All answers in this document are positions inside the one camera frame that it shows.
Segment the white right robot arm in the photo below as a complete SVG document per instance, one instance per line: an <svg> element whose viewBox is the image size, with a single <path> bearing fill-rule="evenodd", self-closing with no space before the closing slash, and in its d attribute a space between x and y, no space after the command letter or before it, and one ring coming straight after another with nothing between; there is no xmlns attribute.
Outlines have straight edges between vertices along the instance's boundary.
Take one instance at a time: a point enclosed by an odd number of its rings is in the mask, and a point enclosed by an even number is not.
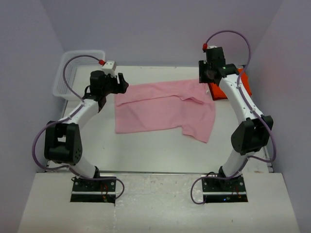
<svg viewBox="0 0 311 233"><path fill-rule="evenodd" d="M217 85L226 95L238 121L231 135L232 152L223 166L217 186L227 191L234 185L249 158L253 158L270 138L273 126L271 116L266 116L252 101L242 82L242 72L234 64L227 64L221 47L203 45L205 60L199 61L199 82Z"/></svg>

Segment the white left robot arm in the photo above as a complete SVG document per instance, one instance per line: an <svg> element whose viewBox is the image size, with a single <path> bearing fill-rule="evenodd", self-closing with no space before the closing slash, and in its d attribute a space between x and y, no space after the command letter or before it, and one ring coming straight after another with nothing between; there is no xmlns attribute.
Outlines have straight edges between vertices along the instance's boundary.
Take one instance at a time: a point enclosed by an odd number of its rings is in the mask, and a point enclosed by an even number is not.
<svg viewBox="0 0 311 233"><path fill-rule="evenodd" d="M109 94L124 94L128 87L122 73L93 71L80 104L67 117L47 124L45 159L69 167L91 191L100 187L101 178L99 169L83 156L80 130L103 109Z"/></svg>

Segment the pink t shirt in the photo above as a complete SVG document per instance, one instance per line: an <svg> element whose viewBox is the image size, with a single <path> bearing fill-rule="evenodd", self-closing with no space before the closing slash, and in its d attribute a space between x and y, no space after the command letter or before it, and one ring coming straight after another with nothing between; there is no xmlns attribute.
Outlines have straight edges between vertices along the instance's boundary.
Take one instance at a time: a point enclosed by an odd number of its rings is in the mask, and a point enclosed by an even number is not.
<svg viewBox="0 0 311 233"><path fill-rule="evenodd" d="M116 133L180 127L183 135L207 143L215 115L213 100L196 80L130 85L115 96Z"/></svg>

